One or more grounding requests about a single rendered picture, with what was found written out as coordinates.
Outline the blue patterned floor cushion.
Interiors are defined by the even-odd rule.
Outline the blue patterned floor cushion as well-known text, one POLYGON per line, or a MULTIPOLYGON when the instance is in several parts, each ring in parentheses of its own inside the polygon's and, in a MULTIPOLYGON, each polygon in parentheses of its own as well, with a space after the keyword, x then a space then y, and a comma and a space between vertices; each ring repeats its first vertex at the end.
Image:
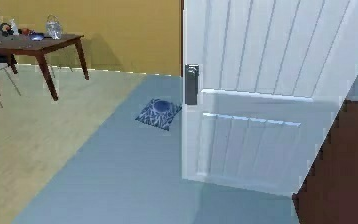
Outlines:
POLYGON ((151 99, 136 120, 168 131, 174 117, 182 110, 180 105, 162 99, 151 99))

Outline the white panelled room door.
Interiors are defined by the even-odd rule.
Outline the white panelled room door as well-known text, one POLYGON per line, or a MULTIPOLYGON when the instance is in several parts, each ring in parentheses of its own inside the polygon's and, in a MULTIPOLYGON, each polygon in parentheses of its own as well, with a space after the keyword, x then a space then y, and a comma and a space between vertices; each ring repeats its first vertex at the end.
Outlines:
POLYGON ((183 178, 292 195, 358 76, 358 0, 182 1, 183 178))

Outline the clear glass jar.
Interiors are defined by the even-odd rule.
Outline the clear glass jar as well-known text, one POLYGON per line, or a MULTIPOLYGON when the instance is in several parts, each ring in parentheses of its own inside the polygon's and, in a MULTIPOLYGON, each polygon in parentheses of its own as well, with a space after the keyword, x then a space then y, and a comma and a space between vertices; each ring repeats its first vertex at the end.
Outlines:
POLYGON ((47 17, 46 30, 52 39, 59 40, 62 38, 62 26, 56 16, 49 15, 47 17))

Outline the brown wooden table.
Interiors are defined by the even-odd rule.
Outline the brown wooden table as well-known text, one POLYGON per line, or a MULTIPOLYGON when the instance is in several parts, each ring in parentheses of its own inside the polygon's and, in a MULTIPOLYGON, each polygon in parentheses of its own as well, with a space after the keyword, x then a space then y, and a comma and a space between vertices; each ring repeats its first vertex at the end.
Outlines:
POLYGON ((48 69, 45 55, 70 45, 74 45, 79 56, 84 78, 88 80, 89 74, 81 38, 82 35, 63 34, 61 39, 44 38, 43 40, 35 41, 25 35, 4 37, 0 32, 0 54, 6 56, 8 60, 12 59, 12 55, 35 57, 50 91, 50 95, 54 101, 57 101, 58 95, 48 69))

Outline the dark brown wooden cupboard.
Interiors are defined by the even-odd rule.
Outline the dark brown wooden cupboard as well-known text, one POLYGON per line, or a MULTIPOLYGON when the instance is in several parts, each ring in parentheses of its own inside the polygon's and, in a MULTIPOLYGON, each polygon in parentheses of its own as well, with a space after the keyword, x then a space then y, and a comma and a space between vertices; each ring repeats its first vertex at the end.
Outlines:
POLYGON ((299 224, 358 224, 358 101, 343 103, 292 200, 299 224))

